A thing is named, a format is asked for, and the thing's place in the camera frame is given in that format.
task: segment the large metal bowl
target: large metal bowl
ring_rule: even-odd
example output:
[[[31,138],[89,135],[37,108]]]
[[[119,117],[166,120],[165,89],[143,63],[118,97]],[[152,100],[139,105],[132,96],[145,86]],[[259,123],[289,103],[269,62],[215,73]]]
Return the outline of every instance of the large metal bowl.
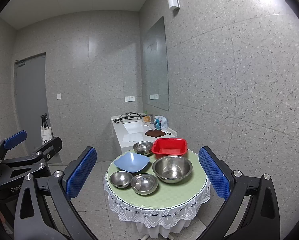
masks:
[[[132,178],[132,189],[140,195],[148,195],[155,191],[158,185],[157,178],[148,173],[143,173]]]
[[[193,165],[182,156],[168,155],[157,159],[152,168],[161,181],[172,184],[191,174]]]
[[[115,187],[125,188],[130,184],[132,178],[133,175],[127,171],[117,171],[110,176],[110,182]]]
[[[142,155],[150,155],[152,153],[153,144],[151,142],[138,142],[133,145],[133,149],[136,153]]]

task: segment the red tub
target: red tub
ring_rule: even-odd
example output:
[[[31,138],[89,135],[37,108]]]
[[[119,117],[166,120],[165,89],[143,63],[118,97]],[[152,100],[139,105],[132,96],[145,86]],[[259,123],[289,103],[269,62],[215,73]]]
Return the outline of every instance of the red tub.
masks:
[[[187,141],[179,138],[160,138],[154,142],[152,152],[157,159],[166,155],[184,155],[187,153]]]

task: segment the blue square bowl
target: blue square bowl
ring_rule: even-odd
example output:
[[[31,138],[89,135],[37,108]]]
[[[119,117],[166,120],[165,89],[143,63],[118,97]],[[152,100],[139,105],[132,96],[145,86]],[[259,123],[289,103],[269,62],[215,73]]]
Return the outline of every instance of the blue square bowl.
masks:
[[[149,157],[133,152],[127,152],[116,161],[114,161],[114,164],[121,170],[134,173],[139,172],[141,169],[143,169],[149,161]]]

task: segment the green tablecloth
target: green tablecloth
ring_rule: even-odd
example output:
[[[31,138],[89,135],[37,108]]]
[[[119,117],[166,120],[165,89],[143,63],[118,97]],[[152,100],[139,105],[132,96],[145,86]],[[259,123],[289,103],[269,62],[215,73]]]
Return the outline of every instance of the green tablecloth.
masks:
[[[187,151],[184,157],[188,158],[193,164],[192,173],[185,179],[175,184],[167,184],[158,179],[158,187],[156,191],[150,195],[138,195],[131,186],[126,189],[119,189],[110,183],[110,176],[120,169],[111,163],[107,170],[107,183],[112,192],[123,201],[141,208],[157,209],[168,208],[187,202],[194,197],[205,186],[207,179],[206,173],[199,163],[198,156],[191,150]],[[156,160],[155,155],[150,156],[149,164],[136,174],[150,173],[154,174],[152,164]]]

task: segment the white paper sheet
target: white paper sheet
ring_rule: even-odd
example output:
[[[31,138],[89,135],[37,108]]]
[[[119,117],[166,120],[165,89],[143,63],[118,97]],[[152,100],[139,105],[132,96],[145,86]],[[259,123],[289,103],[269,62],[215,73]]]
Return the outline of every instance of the white paper sheet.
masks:
[[[141,133],[124,134],[123,142],[141,142],[143,135]]]

